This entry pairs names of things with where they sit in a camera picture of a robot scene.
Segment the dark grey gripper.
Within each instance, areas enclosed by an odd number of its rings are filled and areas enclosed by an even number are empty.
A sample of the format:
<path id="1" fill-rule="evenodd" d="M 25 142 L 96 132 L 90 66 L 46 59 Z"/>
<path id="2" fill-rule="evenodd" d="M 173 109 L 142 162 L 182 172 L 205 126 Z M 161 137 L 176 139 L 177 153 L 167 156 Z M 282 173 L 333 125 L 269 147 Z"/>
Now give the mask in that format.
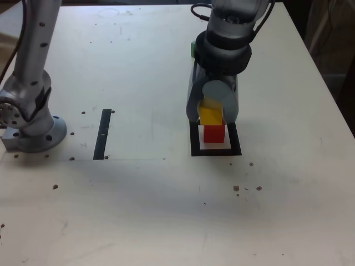
<path id="1" fill-rule="evenodd" d="M 198 107 L 203 97 L 203 105 L 220 109 L 227 124 L 236 121 L 239 113 L 237 76 L 206 73 L 197 62 L 194 62 L 186 103 L 186 115 L 190 122 L 198 121 Z"/>

